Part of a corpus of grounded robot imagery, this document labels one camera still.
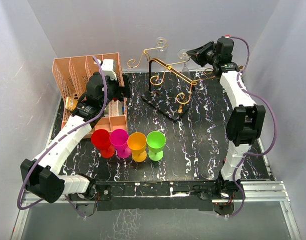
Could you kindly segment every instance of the white wall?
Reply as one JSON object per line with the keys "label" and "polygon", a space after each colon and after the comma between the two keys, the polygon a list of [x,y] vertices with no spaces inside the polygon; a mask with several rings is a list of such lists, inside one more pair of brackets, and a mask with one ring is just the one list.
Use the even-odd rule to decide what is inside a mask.
{"label": "white wall", "polygon": [[[251,54],[245,80],[277,115],[279,135],[268,158],[273,174],[285,182],[306,240],[306,0],[280,1]],[[262,132],[266,147],[272,133],[269,116]]]}
{"label": "white wall", "polygon": [[[245,37],[254,47],[278,0],[28,0],[58,57],[120,52],[121,63],[139,59],[157,37],[169,42],[166,61],[223,35]],[[246,51],[237,42],[234,61]],[[192,69],[198,65],[189,62]],[[143,62],[138,70],[148,71]]]}
{"label": "white wall", "polygon": [[17,217],[19,166],[46,144],[59,91],[56,57],[26,0],[0,0],[0,240]]}

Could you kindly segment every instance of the black stand base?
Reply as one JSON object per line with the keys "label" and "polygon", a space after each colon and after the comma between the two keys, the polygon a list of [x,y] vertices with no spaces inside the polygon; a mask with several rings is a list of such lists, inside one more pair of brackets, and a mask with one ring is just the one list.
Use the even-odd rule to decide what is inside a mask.
{"label": "black stand base", "polygon": [[188,110],[187,105],[181,106],[176,101],[176,96],[163,87],[159,90],[146,91],[142,95],[142,99],[174,122]]}

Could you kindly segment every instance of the glass base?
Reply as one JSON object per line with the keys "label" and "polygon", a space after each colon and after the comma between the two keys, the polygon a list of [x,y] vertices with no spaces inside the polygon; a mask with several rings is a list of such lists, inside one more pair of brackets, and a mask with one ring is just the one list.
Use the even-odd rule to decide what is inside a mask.
{"label": "glass base", "polygon": [[131,154],[132,152],[129,147],[125,148],[124,150],[117,150],[117,155],[122,159],[128,158]]}
{"label": "glass base", "polygon": [[115,148],[111,145],[108,149],[100,150],[101,157],[111,158],[115,154]]}
{"label": "glass base", "polygon": [[163,155],[164,155],[163,151],[157,153],[154,153],[152,151],[148,152],[148,156],[152,161],[159,161],[160,159],[163,158]]}
{"label": "glass base", "polygon": [[144,151],[141,154],[132,154],[132,157],[134,159],[135,162],[142,162],[147,158],[147,152]]}

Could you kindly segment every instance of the table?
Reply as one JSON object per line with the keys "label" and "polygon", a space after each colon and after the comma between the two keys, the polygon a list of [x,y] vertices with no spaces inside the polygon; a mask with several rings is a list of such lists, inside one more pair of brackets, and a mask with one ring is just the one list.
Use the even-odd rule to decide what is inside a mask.
{"label": "table", "polygon": [[[141,99],[148,89],[148,73],[128,73],[132,83],[132,98],[127,101],[128,133],[161,131],[166,136],[164,157],[159,162],[149,158],[136,163],[117,155],[109,159],[100,157],[99,150],[90,139],[83,139],[67,158],[60,175],[86,174],[97,181],[194,181],[214,180],[223,165],[228,149],[226,123],[232,112],[228,97],[217,78],[200,81],[193,92],[190,109],[178,122],[172,122]],[[206,76],[192,72],[192,78]],[[187,90],[188,85],[167,72],[163,87],[174,94]],[[54,124],[52,138],[60,131],[63,114],[61,101]],[[260,152],[258,143],[252,152]],[[262,157],[247,157],[242,179],[269,180]]]}

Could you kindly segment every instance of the cup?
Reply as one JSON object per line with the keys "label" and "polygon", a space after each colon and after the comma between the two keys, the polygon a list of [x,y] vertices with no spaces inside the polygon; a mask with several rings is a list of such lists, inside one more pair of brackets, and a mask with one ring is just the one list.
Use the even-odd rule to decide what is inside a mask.
{"label": "cup", "polygon": [[160,131],[152,131],[147,135],[148,156],[153,161],[159,161],[163,158],[163,149],[166,143],[164,134]]}
{"label": "cup", "polygon": [[132,157],[135,162],[142,162],[146,159],[146,136],[144,134],[140,132],[133,133],[129,136],[127,144],[132,151]]}
{"label": "cup", "polygon": [[128,158],[131,155],[131,150],[127,146],[128,133],[124,129],[116,129],[111,133],[109,138],[112,145],[117,150],[117,155],[120,158]]}
{"label": "cup", "polygon": [[110,158],[115,153],[115,148],[112,146],[109,139],[109,132],[105,129],[96,130],[91,136],[91,142],[100,150],[103,158]]}

